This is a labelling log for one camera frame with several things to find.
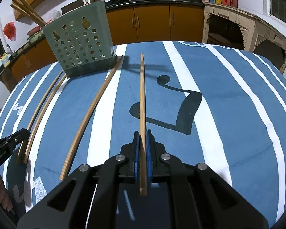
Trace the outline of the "lower wooden cabinets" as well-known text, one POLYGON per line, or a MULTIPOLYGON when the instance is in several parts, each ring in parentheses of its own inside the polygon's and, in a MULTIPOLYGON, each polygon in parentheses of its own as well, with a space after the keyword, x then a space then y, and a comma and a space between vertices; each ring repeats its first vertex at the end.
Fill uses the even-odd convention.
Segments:
MULTIPOLYGON (((204 6, 143 5, 107 12, 114 45, 149 41, 202 42, 204 6)), ((22 51, 9 68, 15 79, 56 62, 45 38, 22 51)))

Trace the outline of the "yellow detergent bottle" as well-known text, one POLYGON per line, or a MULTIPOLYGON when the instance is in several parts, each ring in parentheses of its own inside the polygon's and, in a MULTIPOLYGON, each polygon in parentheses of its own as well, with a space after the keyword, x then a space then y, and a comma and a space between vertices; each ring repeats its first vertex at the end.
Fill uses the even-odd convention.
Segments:
POLYGON ((7 53, 4 53, 1 57, 1 62, 4 68, 6 68, 10 64, 10 59, 7 53))

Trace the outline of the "white wooden side table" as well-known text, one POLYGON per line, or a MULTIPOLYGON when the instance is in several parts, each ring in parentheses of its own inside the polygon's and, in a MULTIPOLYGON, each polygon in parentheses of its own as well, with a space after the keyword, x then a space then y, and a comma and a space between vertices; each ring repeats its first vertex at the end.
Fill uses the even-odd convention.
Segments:
POLYGON ((253 52, 256 47, 265 40, 269 40, 284 50, 285 59, 282 67, 279 68, 280 73, 284 73, 286 69, 286 37, 282 33, 262 18, 242 9, 210 2, 204 2, 203 4, 205 6, 202 33, 203 43, 208 41, 210 17, 217 15, 239 26, 245 51, 253 52))

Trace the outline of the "red bowl on counter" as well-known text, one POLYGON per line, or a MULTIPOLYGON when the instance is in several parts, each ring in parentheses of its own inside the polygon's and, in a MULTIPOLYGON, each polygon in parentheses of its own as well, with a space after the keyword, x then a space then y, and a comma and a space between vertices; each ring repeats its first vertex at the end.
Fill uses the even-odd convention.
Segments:
POLYGON ((32 35, 34 35, 35 33, 37 33, 38 31, 40 31, 42 28, 40 26, 36 26, 34 28, 32 28, 31 30, 29 30, 29 32, 27 33, 27 35, 29 37, 31 37, 32 35))

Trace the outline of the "chopstick bundle left in holder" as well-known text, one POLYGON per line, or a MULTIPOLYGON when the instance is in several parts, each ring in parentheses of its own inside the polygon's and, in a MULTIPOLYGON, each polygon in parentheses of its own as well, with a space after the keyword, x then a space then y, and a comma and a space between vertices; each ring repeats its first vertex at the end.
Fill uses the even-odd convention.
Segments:
POLYGON ((31 21, 44 27, 46 22, 35 12, 35 10, 25 0, 12 0, 10 5, 14 10, 21 13, 23 16, 28 17, 31 21))

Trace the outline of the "red plastic bag on wall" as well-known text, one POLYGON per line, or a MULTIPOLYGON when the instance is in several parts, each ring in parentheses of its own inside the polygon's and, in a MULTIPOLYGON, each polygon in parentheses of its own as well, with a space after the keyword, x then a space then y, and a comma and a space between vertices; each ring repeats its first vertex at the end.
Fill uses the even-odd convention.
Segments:
POLYGON ((9 22, 4 26, 3 34, 11 41, 16 40, 16 27, 14 21, 9 22))

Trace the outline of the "green perforated utensil holder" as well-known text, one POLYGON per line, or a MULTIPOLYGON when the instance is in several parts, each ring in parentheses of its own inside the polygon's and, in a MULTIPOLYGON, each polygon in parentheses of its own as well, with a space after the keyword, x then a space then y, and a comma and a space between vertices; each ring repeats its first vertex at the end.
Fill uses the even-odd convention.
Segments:
POLYGON ((43 32, 67 77, 108 70, 117 62, 104 1, 69 11, 43 32))

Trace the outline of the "blue white striped tablecloth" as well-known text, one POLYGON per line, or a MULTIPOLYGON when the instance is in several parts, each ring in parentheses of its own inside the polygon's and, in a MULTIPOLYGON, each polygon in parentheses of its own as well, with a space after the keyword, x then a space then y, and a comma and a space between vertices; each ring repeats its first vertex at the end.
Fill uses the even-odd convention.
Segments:
MULTIPOLYGON (((119 154, 139 129, 140 53, 145 60, 147 128, 182 162, 205 162, 273 226, 286 210, 286 79, 263 56, 189 42, 117 46, 124 61, 106 88, 79 144, 71 171, 119 154)), ((62 70, 50 64, 24 77, 0 113, 0 138, 26 128, 47 88, 62 70)), ((110 70, 68 79, 53 98, 26 164, 17 152, 0 174, 19 218, 59 184, 67 152, 110 70)), ((119 228, 169 228, 165 186, 152 185, 147 221, 138 189, 121 188, 119 228)))

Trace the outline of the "dark cutting board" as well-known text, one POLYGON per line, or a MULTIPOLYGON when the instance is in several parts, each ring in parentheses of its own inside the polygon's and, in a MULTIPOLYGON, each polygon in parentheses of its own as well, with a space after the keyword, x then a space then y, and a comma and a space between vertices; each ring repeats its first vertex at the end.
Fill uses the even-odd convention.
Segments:
POLYGON ((62 15, 84 5, 84 0, 76 0, 72 3, 69 3, 61 8, 62 15))

